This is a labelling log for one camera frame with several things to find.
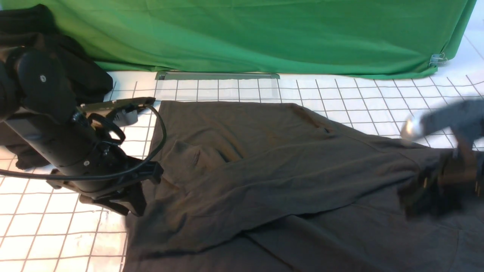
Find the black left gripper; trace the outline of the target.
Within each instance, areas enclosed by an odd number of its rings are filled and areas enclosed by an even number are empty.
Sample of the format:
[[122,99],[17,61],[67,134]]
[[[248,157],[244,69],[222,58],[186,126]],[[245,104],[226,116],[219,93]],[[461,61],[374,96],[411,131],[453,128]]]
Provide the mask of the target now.
[[[141,160],[126,155],[119,147],[99,150],[94,148],[89,155],[71,166],[57,166],[51,174],[61,180],[47,179],[54,189],[65,188],[79,193],[79,202],[98,206],[119,215],[142,216],[146,208],[142,182],[149,180],[157,185],[161,182],[163,169],[158,162],[149,161],[140,166]],[[67,176],[103,176],[122,172],[137,166],[133,172],[118,178],[102,178],[95,181],[72,181]]]

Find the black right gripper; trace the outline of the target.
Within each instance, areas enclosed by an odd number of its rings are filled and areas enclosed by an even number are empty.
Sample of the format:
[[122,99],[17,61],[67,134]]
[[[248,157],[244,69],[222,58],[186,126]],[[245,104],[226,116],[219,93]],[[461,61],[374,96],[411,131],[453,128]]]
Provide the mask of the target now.
[[468,157],[444,153],[434,166],[421,170],[397,190],[408,220],[440,219],[483,209],[483,152]]

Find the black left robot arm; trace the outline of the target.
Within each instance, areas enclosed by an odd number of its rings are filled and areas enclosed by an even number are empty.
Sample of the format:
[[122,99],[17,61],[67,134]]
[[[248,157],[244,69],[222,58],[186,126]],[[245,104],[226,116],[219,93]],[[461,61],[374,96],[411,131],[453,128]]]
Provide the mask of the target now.
[[[1,122],[55,169],[48,175],[10,172],[9,177],[45,180],[54,189],[79,193],[79,201],[140,217],[146,200],[142,182],[159,184],[163,169],[153,158],[166,142],[166,128],[155,98],[110,100],[78,106],[60,62],[34,48],[1,49]],[[128,156],[121,127],[149,109],[163,138],[145,158]]]

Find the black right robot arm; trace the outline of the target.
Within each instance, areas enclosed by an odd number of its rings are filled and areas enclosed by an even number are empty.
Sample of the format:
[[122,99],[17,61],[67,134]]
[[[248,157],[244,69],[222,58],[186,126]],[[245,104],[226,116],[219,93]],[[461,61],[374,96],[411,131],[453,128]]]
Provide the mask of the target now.
[[446,128],[451,129],[457,147],[398,189],[408,219],[441,218],[483,201],[483,154],[473,150],[474,142],[483,138],[483,100],[462,100],[417,113],[406,120],[400,135],[405,141],[416,141]]

